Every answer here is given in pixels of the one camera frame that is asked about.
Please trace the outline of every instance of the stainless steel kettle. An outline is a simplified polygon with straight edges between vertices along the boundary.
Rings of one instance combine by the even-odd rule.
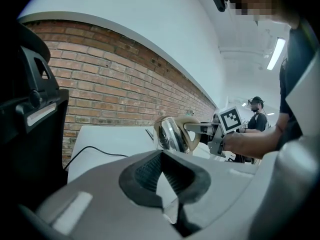
[[[192,116],[161,116],[154,123],[153,142],[158,150],[178,151],[188,154],[196,149],[201,134],[196,133],[194,140],[190,139],[185,124],[199,124],[200,121]]]

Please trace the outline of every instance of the man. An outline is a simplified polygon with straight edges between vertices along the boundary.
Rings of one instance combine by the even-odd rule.
[[[250,102],[251,110],[254,112],[253,117],[251,117],[248,128],[242,128],[242,133],[260,133],[266,129],[268,123],[267,116],[262,112],[264,108],[264,102],[259,97],[256,96]]]
[[[309,0],[230,0],[242,14],[254,14],[291,27],[287,61],[280,70],[280,113],[274,127],[264,132],[228,134],[224,150],[247,157],[262,159],[269,152],[279,150],[286,142],[302,135],[298,122],[289,108],[286,97],[307,69],[319,49],[319,41],[302,15]]]

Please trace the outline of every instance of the black cable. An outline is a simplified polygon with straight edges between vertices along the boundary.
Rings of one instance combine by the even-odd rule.
[[[79,154],[84,151],[85,149],[87,148],[92,148],[92,149],[95,149],[95,150],[98,150],[100,151],[101,153],[103,154],[106,154],[106,155],[109,155],[109,156],[115,156],[115,157],[124,157],[124,158],[127,158],[128,156],[127,155],[124,155],[124,154],[111,154],[111,153],[107,153],[107,152],[104,152],[102,150],[100,150],[99,148],[96,148],[95,146],[85,146],[83,149],[81,149],[71,160],[70,162],[67,163],[67,165],[63,168],[64,170],[66,170],[68,168],[68,166],[72,163],[73,160],[76,159],[77,156],[79,156]]]

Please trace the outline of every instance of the ceiling light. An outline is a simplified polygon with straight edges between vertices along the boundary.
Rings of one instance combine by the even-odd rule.
[[[269,62],[268,67],[266,68],[267,70],[273,70],[274,66],[276,65],[280,54],[282,53],[282,50],[285,47],[286,40],[283,38],[278,38],[275,44],[274,52],[272,54],[271,60]]]

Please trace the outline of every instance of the kettle handle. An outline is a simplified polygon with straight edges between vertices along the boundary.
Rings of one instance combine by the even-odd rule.
[[[184,139],[185,139],[187,145],[189,146],[190,150],[194,151],[200,142],[201,134],[195,133],[194,140],[191,140],[189,133],[185,129],[184,125],[189,124],[189,123],[200,124],[200,121],[192,116],[176,117],[174,120],[175,120],[176,125],[181,129],[181,132],[184,135]]]

